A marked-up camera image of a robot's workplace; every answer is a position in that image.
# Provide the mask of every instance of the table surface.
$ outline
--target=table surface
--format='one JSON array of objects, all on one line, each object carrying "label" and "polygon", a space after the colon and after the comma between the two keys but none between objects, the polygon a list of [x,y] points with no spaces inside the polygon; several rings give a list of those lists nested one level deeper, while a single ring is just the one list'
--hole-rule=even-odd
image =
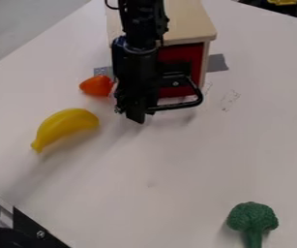
[{"label": "table surface", "polygon": [[[164,0],[164,7],[166,15],[170,19],[169,31],[164,35],[166,46],[202,43],[216,39],[216,28],[200,0]],[[107,35],[109,41],[112,42],[124,34],[123,28],[119,13],[105,8]]]},{"label": "table surface", "polygon": [[[103,1],[93,0],[0,62],[0,196],[73,247],[243,247],[224,226],[239,202],[271,205],[264,247],[297,247],[297,19],[205,0],[219,32],[206,101],[139,126],[78,84],[110,64]],[[49,156],[40,123],[86,108],[102,128]]]}]

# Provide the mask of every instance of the toy broccoli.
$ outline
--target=toy broccoli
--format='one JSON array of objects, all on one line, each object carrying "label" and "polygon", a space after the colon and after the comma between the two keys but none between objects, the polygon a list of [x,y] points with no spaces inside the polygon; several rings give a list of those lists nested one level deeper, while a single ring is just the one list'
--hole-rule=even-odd
[{"label": "toy broccoli", "polygon": [[279,222],[271,207],[247,202],[238,204],[231,210],[227,225],[244,234],[247,248],[261,248],[263,234],[276,229]]}]

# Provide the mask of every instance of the yellow banana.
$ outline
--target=yellow banana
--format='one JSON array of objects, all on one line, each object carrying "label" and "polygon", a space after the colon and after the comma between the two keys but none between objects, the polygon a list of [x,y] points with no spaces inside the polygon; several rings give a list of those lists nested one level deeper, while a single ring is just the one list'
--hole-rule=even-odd
[{"label": "yellow banana", "polygon": [[49,144],[80,130],[96,129],[99,118],[83,108],[68,108],[46,119],[38,129],[36,140],[31,144],[38,153]]}]

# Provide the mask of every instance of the gray floor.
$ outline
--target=gray floor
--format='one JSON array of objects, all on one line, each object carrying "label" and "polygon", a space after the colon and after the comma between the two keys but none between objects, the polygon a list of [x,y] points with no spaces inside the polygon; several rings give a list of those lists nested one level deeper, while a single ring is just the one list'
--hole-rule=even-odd
[{"label": "gray floor", "polygon": [[89,0],[0,0],[0,59]]}]

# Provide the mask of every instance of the orange pepper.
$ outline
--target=orange pepper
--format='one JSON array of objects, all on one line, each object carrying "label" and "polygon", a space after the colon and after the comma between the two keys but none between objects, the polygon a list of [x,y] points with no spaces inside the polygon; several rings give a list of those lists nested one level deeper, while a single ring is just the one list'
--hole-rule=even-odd
[{"label": "orange pepper", "polygon": [[112,89],[113,83],[107,76],[95,76],[83,81],[79,88],[87,95],[95,97],[107,97]]}]

